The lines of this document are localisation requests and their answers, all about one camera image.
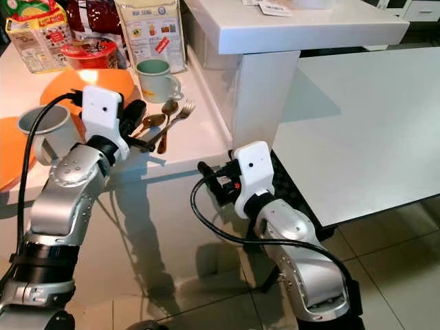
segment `mug handle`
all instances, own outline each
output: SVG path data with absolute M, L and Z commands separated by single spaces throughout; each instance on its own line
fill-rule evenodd
M 174 90 L 172 94 L 169 96 L 170 98 L 174 100 L 181 100 L 184 98 L 184 95 L 181 93 L 182 84 L 180 83 L 179 79 L 176 77 L 171 76 L 170 74 L 166 76 L 169 80 L 171 80 L 172 83 L 174 83 Z
M 34 147 L 36 160 L 45 166 L 52 165 L 52 161 L 56 158 L 56 154 L 44 137 L 35 137 L 32 146 Z

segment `power cord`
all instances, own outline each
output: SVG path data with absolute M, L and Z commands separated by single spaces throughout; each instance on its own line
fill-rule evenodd
M 317 245 L 308 243 L 308 242 L 302 242 L 302 241 L 296 241 L 293 239 L 244 239 L 238 236 L 233 236 L 231 234 L 228 234 L 227 232 L 221 230 L 217 226 L 215 226 L 213 223 L 211 223 L 207 218 L 205 218 L 202 213 L 199 211 L 196 202 L 195 197 L 197 194 L 197 191 L 200 189 L 201 186 L 203 186 L 208 180 L 212 179 L 213 177 L 221 176 L 222 174 L 213 173 L 211 175 L 205 176 L 202 179 L 200 179 L 194 186 L 194 188 L 191 190 L 190 195 L 190 205 L 192 208 L 192 211 L 196 215 L 196 217 L 202 222 L 206 227 L 208 227 L 210 230 L 212 230 L 215 234 L 218 236 L 234 242 L 239 243 L 242 245 L 291 245 L 295 246 L 297 248 L 305 248 L 308 250 L 312 250 L 314 252 L 317 252 L 319 254 L 322 254 L 323 256 L 327 257 L 331 261 L 335 263 L 335 265 L 339 268 L 341 271 L 344 279 L 345 279 L 345 285 L 347 288 L 347 291 L 349 293 L 349 304 L 351 307 L 351 313 L 355 314 L 357 316 L 362 315 L 362 303 L 360 301 L 360 291 L 359 291 L 359 283 L 356 280 L 353 280 L 351 277 L 350 271 L 345 267 L 344 263 L 340 261 L 338 258 L 336 258 L 332 253 L 327 251 L 326 249 L 319 247 Z
M 25 154 L 23 157 L 23 167 L 21 169 L 21 179 L 20 179 L 20 189 L 19 189 L 19 200 L 17 203 L 17 222 L 16 222 L 16 247 L 15 247 L 15 255 L 20 255 L 21 249 L 23 247 L 23 235 L 24 235 L 24 208 L 25 208 L 25 191 L 26 191 L 26 181 L 28 179 L 28 170 L 29 170 L 29 159 L 30 159 L 30 151 L 32 147 L 32 142 L 34 141 L 34 136 L 36 130 L 39 127 L 41 120 L 43 120 L 44 116 L 49 112 L 49 110 L 56 105 L 58 102 L 70 99 L 72 103 L 77 106 L 81 106 L 83 103 L 83 93 L 81 91 L 73 90 L 72 93 L 66 93 L 58 96 L 49 102 L 37 115 L 35 118 L 32 127 L 29 131 L 29 135 L 26 140 Z M 15 265 L 11 263 L 6 273 L 0 280 L 0 296 L 3 293 L 3 289 L 6 285 L 6 282 L 15 272 Z

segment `black cable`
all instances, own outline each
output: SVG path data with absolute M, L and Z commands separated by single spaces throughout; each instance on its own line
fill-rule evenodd
M 32 124 L 32 127 L 29 131 L 29 134 L 27 136 L 25 154 L 23 157 L 23 167 L 21 169 L 19 200 L 17 203 L 16 248 L 15 248 L 16 255 L 20 255 L 21 248 L 23 245 L 26 181 L 28 179 L 30 151 L 31 151 L 32 142 L 34 140 L 36 130 L 38 129 L 38 126 L 39 126 L 41 120 L 43 120 L 44 116 L 47 114 L 47 112 L 49 112 L 49 110 L 54 105 L 56 105 L 58 102 L 66 99 L 66 98 L 74 100 L 77 103 L 79 97 L 81 97 L 81 94 L 78 93 L 77 91 L 75 91 L 74 93 L 66 93 L 66 94 L 60 95 L 57 98 L 53 99 L 37 115 L 34 123 Z M 9 266 L 8 270 L 6 271 L 6 273 L 3 275 L 3 277 L 0 280 L 0 295 L 3 292 L 3 288 L 6 284 L 6 281 L 13 275 L 14 272 L 15 272 L 15 265 L 14 265 L 14 263 L 11 263 L 11 266 Z
M 211 223 L 207 218 L 205 218 L 197 208 L 197 205 L 195 203 L 195 196 L 197 194 L 197 191 L 200 189 L 201 186 L 203 186 L 204 183 L 206 183 L 209 179 L 216 176 L 216 173 L 203 177 L 201 180 L 199 180 L 194 188 L 191 190 L 190 195 L 190 204 L 192 211 L 195 213 L 196 217 L 209 229 L 211 229 L 215 234 L 219 235 L 220 237 L 223 237 L 224 239 L 227 239 L 234 243 L 239 244 L 249 244 L 249 245 L 291 245 L 295 246 L 297 248 L 305 248 L 308 250 L 315 251 L 319 254 L 322 254 L 323 256 L 326 256 L 328 259 L 333 261 L 336 266 L 340 269 L 342 275 L 344 276 L 345 280 L 347 282 L 352 281 L 351 274 L 349 270 L 345 267 L 344 263 L 340 261 L 338 258 L 336 258 L 332 253 L 327 251 L 326 249 L 319 247 L 317 245 L 308 243 L 308 242 L 302 242 L 302 241 L 296 241 L 293 239 L 243 239 L 241 237 L 233 236 L 231 234 L 228 234 L 227 232 L 224 232 L 220 228 L 216 227 L 213 223 Z

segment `orange plate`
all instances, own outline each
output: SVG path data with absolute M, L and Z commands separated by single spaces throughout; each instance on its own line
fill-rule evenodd
M 18 117 L 0 119 L 0 191 L 20 182 L 27 136 L 17 128 Z M 29 169 L 35 164 L 31 152 Z
M 83 90 L 86 85 L 96 85 L 112 91 L 121 93 L 124 96 L 124 105 L 139 98 L 138 89 L 133 84 L 130 73 L 121 69 L 84 69 L 67 70 L 59 74 L 46 86 L 40 97 L 40 105 L 46 105 L 55 97 L 70 92 L 71 89 Z M 72 120 L 80 134 L 84 137 L 84 126 L 78 117 L 81 108 L 73 105 L 69 100 L 60 102 L 70 110 Z

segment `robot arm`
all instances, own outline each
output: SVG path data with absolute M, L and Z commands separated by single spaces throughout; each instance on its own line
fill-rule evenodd
M 110 168 L 127 158 L 123 137 L 140 123 L 146 106 L 134 101 L 122 117 L 121 96 L 99 87 L 85 87 L 82 103 L 88 141 L 51 167 L 32 206 L 30 229 L 11 260 L 15 271 L 1 295 L 1 330 L 74 329 L 64 307 L 74 295 L 72 276 L 91 208 Z
M 346 278 L 348 271 L 342 274 L 341 265 L 319 253 L 324 248 L 310 219 L 273 195 L 274 170 L 266 143 L 248 144 L 237 149 L 232 158 L 219 175 L 204 163 L 199 163 L 199 171 L 221 206 L 233 202 L 236 213 L 250 219 L 255 235 L 262 240 L 251 243 L 261 245 L 277 265 L 299 329 L 363 329 L 358 317 L 362 305 L 357 282 Z M 273 240 L 285 243 L 264 244 Z M 293 241 L 310 243 L 317 249 L 286 245 Z

